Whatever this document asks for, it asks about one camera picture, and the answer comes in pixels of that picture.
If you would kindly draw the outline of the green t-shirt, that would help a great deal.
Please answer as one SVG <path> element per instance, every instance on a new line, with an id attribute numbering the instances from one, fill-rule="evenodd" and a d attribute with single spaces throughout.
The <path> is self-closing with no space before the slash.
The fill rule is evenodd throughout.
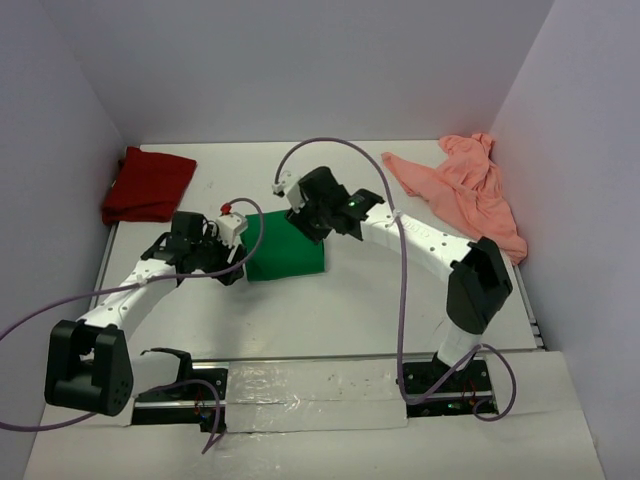
<path id="1" fill-rule="evenodd" d="M 264 235 L 245 264 L 249 282 L 265 282 L 324 273 L 324 243 L 314 244 L 285 218 L 285 211 L 264 214 Z"/>

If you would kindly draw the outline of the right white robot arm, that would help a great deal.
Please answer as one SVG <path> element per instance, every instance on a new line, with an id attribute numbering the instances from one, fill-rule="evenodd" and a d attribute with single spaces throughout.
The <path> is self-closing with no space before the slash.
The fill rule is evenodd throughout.
<path id="1" fill-rule="evenodd" d="M 331 170 L 318 167 L 303 177 L 282 174 L 273 192 L 290 204 L 286 219 L 307 239 L 319 243 L 332 232 L 386 247 L 447 285 L 450 327 L 434 368 L 436 383 L 455 391 L 470 372 L 463 356 L 480 344 L 489 323 L 513 291 L 497 244 L 449 235 L 392 209 L 378 194 L 350 194 Z"/>

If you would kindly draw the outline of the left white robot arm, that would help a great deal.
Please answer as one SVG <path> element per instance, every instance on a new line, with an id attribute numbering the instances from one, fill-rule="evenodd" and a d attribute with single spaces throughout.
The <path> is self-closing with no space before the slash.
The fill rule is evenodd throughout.
<path id="1" fill-rule="evenodd" d="M 169 231 L 145 250 L 114 292 L 75 321 L 50 333 L 44 397 L 48 404 L 106 416 L 161 387 L 173 398 L 188 396 L 196 375 L 190 353 L 155 347 L 131 357 L 133 333 L 160 301 L 187 277 L 212 277 L 231 285 L 244 275 L 247 250 L 240 236 L 247 219 L 224 213 L 213 221 L 177 212 Z"/>

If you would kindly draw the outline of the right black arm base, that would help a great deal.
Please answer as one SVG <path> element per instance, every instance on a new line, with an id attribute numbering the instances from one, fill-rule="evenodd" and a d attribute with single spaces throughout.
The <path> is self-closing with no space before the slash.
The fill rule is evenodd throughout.
<path id="1" fill-rule="evenodd" d="M 447 368 L 429 359 L 404 362 L 402 370 L 406 394 L 417 398 L 430 389 Z M 472 415 L 474 408 L 482 416 L 499 413 L 487 362 L 482 359 L 473 359 L 464 370 L 453 373 L 425 402 L 407 404 L 406 414 L 408 418 L 466 416 Z"/>

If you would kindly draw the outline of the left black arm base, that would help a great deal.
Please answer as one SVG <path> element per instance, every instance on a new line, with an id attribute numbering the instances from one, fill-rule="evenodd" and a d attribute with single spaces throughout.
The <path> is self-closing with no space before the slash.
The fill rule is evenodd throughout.
<path id="1" fill-rule="evenodd" d="M 229 364 L 193 360 L 172 348 L 152 348 L 131 361 L 133 425 L 197 424 L 222 434 Z"/>

